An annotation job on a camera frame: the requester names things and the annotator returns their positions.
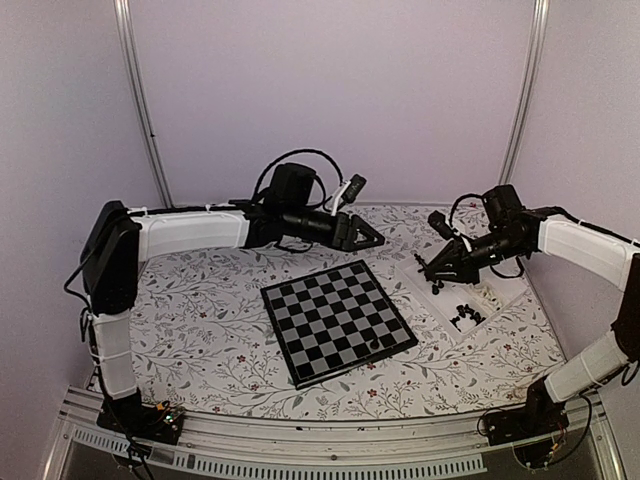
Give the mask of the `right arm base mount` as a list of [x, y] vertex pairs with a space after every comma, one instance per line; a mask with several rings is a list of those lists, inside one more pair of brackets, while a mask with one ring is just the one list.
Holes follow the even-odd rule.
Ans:
[[479, 418], [478, 433], [490, 446], [510, 444], [515, 459], [528, 469], [546, 468], [564, 444], [569, 420], [563, 407], [534, 419], [526, 408], [489, 409]]

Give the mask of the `black and grey chessboard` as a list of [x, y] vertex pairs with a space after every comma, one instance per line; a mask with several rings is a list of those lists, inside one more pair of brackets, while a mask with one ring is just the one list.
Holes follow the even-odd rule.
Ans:
[[[418, 345], [362, 260], [268, 286], [261, 296], [298, 390]], [[374, 339], [378, 351], [368, 348]]]

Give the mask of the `white plastic compartment tray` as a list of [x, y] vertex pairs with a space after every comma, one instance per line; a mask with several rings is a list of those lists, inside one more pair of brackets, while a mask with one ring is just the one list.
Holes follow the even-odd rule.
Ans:
[[[432, 294], [432, 282], [428, 282], [424, 275], [418, 273], [419, 265], [410, 255], [405, 260], [397, 262], [394, 267], [395, 277], [411, 293], [417, 303], [421, 304], [444, 328], [444, 330], [456, 342], [462, 342], [466, 337], [475, 333], [489, 323], [506, 313], [527, 290], [527, 284], [522, 278], [501, 279], [491, 271], [480, 273], [478, 284], [491, 285], [502, 297], [504, 306], [499, 310], [488, 309], [478, 304], [471, 296], [472, 284], [445, 283], [438, 295]], [[481, 312], [486, 321], [467, 333], [460, 333], [450, 323], [450, 319], [456, 314], [456, 306], [469, 304], [472, 308]]]

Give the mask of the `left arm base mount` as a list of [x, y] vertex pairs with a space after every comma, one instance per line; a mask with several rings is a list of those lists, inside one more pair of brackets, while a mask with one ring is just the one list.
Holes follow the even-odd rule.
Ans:
[[184, 425], [184, 413], [171, 407], [159, 409], [148, 406], [137, 399], [105, 400], [97, 425], [134, 439], [177, 445]]

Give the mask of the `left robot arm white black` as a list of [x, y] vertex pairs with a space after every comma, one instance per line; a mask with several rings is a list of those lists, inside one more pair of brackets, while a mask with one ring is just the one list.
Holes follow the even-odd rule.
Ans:
[[309, 202], [316, 172], [277, 161], [267, 188], [222, 205], [149, 211], [106, 203], [80, 257], [77, 275], [86, 306], [82, 327], [98, 368], [105, 410], [128, 434], [148, 426], [132, 365], [129, 321], [138, 295], [140, 264], [169, 253], [206, 248], [253, 249], [279, 244], [286, 236], [332, 250], [354, 252], [384, 244], [384, 236], [357, 215], [342, 212], [366, 181], [342, 182], [330, 211]]

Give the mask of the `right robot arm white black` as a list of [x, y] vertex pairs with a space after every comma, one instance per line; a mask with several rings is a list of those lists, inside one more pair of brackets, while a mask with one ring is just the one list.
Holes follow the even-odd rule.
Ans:
[[510, 184], [498, 185], [477, 200], [488, 220], [486, 234], [472, 238], [455, 226], [453, 216], [432, 213], [428, 223], [446, 244], [422, 268], [427, 280], [476, 284], [480, 272], [509, 259], [542, 254], [599, 280], [617, 292], [615, 316], [604, 331], [567, 360], [531, 384], [517, 427], [537, 436], [552, 424], [567, 400], [606, 385], [639, 362], [639, 243], [581, 220], [560, 206], [528, 208]]

